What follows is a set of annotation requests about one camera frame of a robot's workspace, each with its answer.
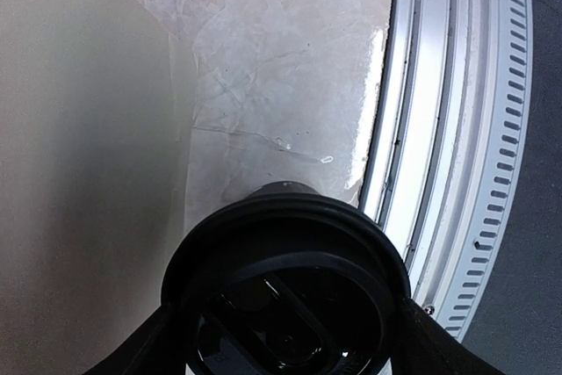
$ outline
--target slotted vent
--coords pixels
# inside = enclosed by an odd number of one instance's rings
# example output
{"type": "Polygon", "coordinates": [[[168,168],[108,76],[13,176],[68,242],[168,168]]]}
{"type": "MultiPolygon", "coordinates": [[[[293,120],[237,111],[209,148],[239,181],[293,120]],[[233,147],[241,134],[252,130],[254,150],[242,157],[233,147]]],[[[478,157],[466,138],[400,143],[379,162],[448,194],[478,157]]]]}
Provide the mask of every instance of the slotted vent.
{"type": "Polygon", "coordinates": [[[494,265],[515,194],[527,127],[530,0],[500,0],[500,43],[492,130],[469,235],[437,321],[461,340],[494,265]]]}

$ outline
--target black round lid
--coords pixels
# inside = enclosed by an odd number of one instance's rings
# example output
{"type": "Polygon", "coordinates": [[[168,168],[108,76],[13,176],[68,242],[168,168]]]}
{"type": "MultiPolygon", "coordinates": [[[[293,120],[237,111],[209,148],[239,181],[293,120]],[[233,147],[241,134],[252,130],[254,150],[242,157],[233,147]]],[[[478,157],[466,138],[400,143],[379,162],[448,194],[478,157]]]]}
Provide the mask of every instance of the black round lid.
{"type": "Polygon", "coordinates": [[[196,374],[371,374],[390,354],[406,269],[357,209],[309,193],[248,198],[184,239],[162,285],[196,374]]]}

